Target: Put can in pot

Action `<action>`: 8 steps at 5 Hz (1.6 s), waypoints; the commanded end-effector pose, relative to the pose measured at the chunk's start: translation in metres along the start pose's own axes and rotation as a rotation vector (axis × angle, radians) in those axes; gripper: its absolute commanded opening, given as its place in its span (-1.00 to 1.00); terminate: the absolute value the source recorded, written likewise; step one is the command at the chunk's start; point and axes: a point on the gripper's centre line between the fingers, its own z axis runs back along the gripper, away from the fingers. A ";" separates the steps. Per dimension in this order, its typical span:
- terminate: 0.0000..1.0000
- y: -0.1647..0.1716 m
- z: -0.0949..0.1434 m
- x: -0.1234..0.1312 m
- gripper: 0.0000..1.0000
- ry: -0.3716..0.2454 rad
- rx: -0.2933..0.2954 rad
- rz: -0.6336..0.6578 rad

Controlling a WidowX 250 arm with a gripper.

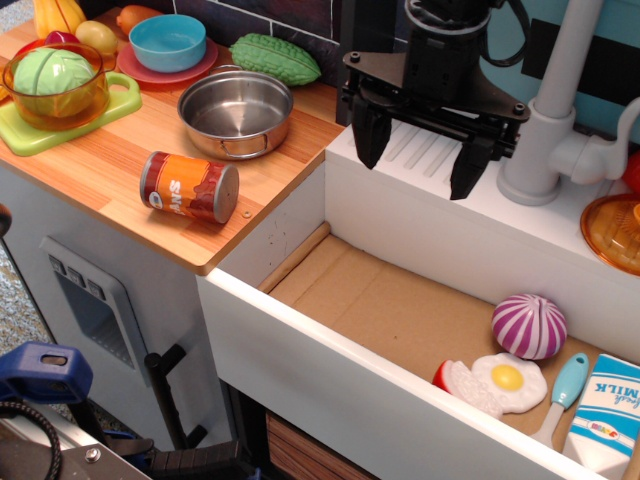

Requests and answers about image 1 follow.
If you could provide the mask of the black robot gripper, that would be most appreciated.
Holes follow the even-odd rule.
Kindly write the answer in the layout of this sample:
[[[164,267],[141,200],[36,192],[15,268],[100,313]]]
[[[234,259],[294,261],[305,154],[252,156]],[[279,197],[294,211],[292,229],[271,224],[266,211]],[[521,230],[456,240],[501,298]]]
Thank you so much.
[[[488,10],[408,10],[404,53],[351,51],[343,64],[343,99],[352,113],[359,160],[373,169],[391,136],[394,119],[462,143],[450,176],[450,199],[466,199],[492,159],[513,155],[526,105],[484,75],[486,61],[505,68],[520,62],[518,50],[493,59],[488,49]]]

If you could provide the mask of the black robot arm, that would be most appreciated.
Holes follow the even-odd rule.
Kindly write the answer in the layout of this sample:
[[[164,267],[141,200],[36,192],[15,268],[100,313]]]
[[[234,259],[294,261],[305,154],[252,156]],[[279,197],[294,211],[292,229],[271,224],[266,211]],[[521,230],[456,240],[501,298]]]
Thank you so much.
[[[376,166],[399,120],[461,143],[450,176],[453,200],[468,197],[487,165],[513,155],[529,108],[484,75],[480,63],[504,68],[518,50],[493,59],[487,27],[500,1],[408,1],[404,53],[347,53],[343,99],[359,160]]]

